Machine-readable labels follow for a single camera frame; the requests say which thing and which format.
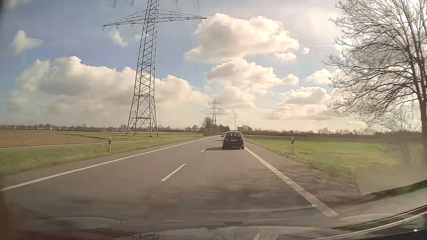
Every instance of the asphalt road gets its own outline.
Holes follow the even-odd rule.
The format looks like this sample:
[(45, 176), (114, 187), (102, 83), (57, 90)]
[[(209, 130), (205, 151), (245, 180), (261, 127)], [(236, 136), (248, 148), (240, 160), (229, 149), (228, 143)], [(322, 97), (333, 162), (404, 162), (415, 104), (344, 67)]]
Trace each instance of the asphalt road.
[(331, 219), (253, 156), (247, 150), (255, 149), (252, 144), (222, 150), (219, 136), (188, 142), (7, 177), (3, 187), (140, 154), (2, 193), (15, 210), (103, 214), (137, 223), (284, 219), (321, 227)]

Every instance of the steel lattice tower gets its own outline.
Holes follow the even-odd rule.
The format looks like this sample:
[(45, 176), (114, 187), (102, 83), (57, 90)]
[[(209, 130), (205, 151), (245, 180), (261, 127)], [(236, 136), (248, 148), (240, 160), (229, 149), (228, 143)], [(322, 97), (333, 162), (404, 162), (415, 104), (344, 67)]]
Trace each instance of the steel lattice tower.
[(160, 0), (148, 0), (147, 9), (126, 16), (102, 26), (143, 24), (138, 64), (135, 77), (135, 87), (126, 135), (132, 131), (134, 135), (144, 126), (158, 136), (156, 108), (154, 102), (154, 77), (156, 57), (157, 23), (179, 20), (206, 19), (203, 17), (159, 9)]
[(222, 108), (217, 107), (217, 105), (221, 105), (221, 103), (216, 101), (216, 97), (213, 97), (213, 102), (210, 102), (208, 104), (209, 105), (212, 104), (213, 106), (210, 108), (207, 108), (206, 110), (212, 110), (212, 113), (206, 113), (205, 115), (212, 115), (212, 124), (216, 126), (216, 116), (222, 115), (222, 114), (216, 113), (217, 110), (222, 110)]

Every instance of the blue sky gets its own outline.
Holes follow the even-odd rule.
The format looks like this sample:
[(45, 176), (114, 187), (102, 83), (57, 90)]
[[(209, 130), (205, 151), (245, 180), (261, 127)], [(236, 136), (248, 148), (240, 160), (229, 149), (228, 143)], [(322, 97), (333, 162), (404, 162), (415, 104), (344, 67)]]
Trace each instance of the blue sky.
[[(77, 56), (81, 63), (90, 66), (105, 66), (116, 69), (118, 72), (125, 67), (136, 68), (136, 60), (139, 41), (134, 36), (141, 35), (141, 27), (135, 25), (120, 26), (120, 35), (127, 39), (128, 45), (123, 47), (113, 41), (112, 35), (116, 31), (114, 26), (106, 27), (102, 31), (101, 26), (121, 17), (142, 11), (146, 8), (146, 0), (135, 0), (131, 6), (125, 0), (117, 0), (115, 8), (112, 7), (113, 0), (73, 0), (73, 1), (50, 1), (31, 0), (23, 1), (14, 8), (9, 8), (3, 14), (0, 35), (0, 122), (16, 121), (26, 118), (24, 122), (31, 122), (31, 118), (20, 117), (19, 113), (13, 113), (14, 117), (5, 117), (9, 114), (8, 98), (14, 91), (22, 88), (15, 83), (23, 71), (30, 68), (37, 59), (53, 62), (57, 58)], [(267, 110), (282, 101), (279, 93), (286, 93), (291, 89), (300, 87), (315, 87), (319, 83), (307, 80), (307, 77), (323, 68), (322, 60), (329, 53), (337, 53), (334, 47), (314, 47), (316, 45), (332, 45), (333, 39), (339, 34), (339, 30), (328, 21), (328, 18), (338, 16), (339, 12), (333, 7), (333, 1), (291, 1), (291, 0), (264, 0), (262, 4), (256, 0), (200, 0), (201, 14), (211, 17), (215, 13), (222, 13), (233, 18), (248, 20), (253, 17), (263, 16), (265, 18), (279, 21), (283, 24), (291, 38), (297, 39), (300, 49), (308, 47), (309, 54), (302, 54), (301, 50), (294, 51), (297, 60), (282, 63), (274, 54), (247, 54), (244, 59), (247, 62), (256, 62), (262, 67), (274, 68), (274, 74), (278, 78), (285, 78), (288, 74), (299, 78), (298, 85), (274, 85), (268, 94), (256, 95), (256, 107)], [(181, 12), (197, 14), (193, 8), (192, 0), (178, 0)], [(160, 8), (177, 11), (175, 0), (161, 0)], [(172, 23), (160, 23), (158, 26), (157, 53), (156, 53), (156, 78), (164, 79), (168, 75), (184, 79), (195, 90), (202, 94), (220, 95), (223, 85), (209, 84), (206, 81), (206, 72), (220, 62), (206, 63), (202, 61), (188, 60), (185, 53), (199, 46), (195, 32), (198, 28), (198, 20), (179, 21)], [(27, 49), (16, 55), (11, 47), (14, 36), (19, 30), (23, 30), (30, 38), (43, 40), (43, 44)], [(209, 85), (213, 92), (204, 91), (204, 86)], [(326, 84), (319, 85), (327, 94), (332, 92)], [(246, 109), (234, 109), (233, 111), (246, 112)], [(61, 121), (58, 117), (43, 117), (38, 120), (48, 122)], [(298, 119), (289, 121), (293, 127), (297, 125)], [(334, 123), (313, 124), (327, 125)], [(116, 124), (119, 121), (104, 124)], [(254, 120), (254, 124), (263, 123), (262, 119)], [(180, 121), (177, 125), (188, 124), (190, 121)]]

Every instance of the car hood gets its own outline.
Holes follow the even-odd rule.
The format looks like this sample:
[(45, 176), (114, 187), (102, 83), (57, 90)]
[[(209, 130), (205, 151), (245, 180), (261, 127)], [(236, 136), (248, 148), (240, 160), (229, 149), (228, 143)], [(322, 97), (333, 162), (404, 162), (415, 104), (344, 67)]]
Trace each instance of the car hood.
[(427, 207), (375, 216), (364, 214), (341, 218), (327, 228), (284, 225), (280, 221), (250, 222), (128, 222), (117, 217), (90, 214), (43, 216), (21, 224), (20, 230), (80, 239), (221, 239), (306, 240), (360, 239), (399, 234), (426, 228)]

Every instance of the distant car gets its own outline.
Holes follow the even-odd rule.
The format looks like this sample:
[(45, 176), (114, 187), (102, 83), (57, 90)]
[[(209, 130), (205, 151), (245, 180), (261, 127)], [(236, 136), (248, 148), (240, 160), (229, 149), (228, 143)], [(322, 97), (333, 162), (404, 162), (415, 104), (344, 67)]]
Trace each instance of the distant car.
[(245, 149), (245, 139), (240, 132), (232, 131), (225, 133), (224, 138), (222, 139), (222, 149), (230, 147)]

